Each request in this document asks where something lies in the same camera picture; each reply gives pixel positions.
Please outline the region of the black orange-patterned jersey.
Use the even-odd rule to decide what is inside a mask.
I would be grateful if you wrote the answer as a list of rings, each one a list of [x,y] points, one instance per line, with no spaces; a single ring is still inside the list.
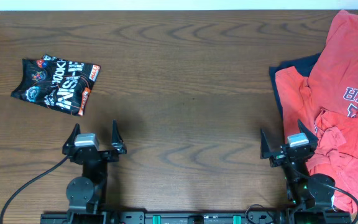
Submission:
[[[76,62],[45,54],[23,59],[22,80],[13,98],[73,116],[83,116],[100,65]]]

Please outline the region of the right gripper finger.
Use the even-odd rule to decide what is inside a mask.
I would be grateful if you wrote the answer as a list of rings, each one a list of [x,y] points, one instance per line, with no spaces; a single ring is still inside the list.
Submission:
[[[309,140],[309,144],[311,146],[317,146],[318,145],[318,138],[315,136],[299,119],[298,120],[298,128],[301,133],[304,133],[307,139]]]
[[[274,156],[274,152],[271,150],[269,143],[267,141],[267,137],[262,129],[260,130],[260,138],[261,138],[260,158],[268,159],[268,158]]]

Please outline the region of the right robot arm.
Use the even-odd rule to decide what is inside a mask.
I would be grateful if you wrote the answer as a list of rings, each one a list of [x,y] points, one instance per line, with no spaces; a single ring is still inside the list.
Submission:
[[[326,223],[324,213],[331,207],[335,181],[324,174],[309,175],[306,162],[318,145],[318,138],[299,121],[299,133],[287,137],[287,143],[272,149],[264,131],[260,132],[260,158],[271,167],[282,168],[287,196],[292,205],[275,215],[275,223]]]

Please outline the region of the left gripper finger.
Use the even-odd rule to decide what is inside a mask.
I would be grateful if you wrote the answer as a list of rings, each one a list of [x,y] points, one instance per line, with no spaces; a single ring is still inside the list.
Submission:
[[[117,121],[115,119],[112,121],[111,145],[117,151],[118,154],[127,153],[127,147],[121,135],[119,134]]]
[[[80,134],[80,125],[75,124],[73,131],[71,132],[66,142],[63,144],[62,153],[69,153],[72,149],[75,148],[75,138],[79,134]]]

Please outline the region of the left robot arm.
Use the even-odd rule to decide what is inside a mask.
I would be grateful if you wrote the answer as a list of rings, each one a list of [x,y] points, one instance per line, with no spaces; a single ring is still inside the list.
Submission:
[[[108,164],[118,162],[119,156],[127,152],[115,120],[112,122],[111,146],[112,149],[101,151],[97,136],[82,134],[79,124],[63,145],[62,153],[67,159],[82,166],[82,174],[67,185],[67,223],[120,222],[117,212],[105,206]]]

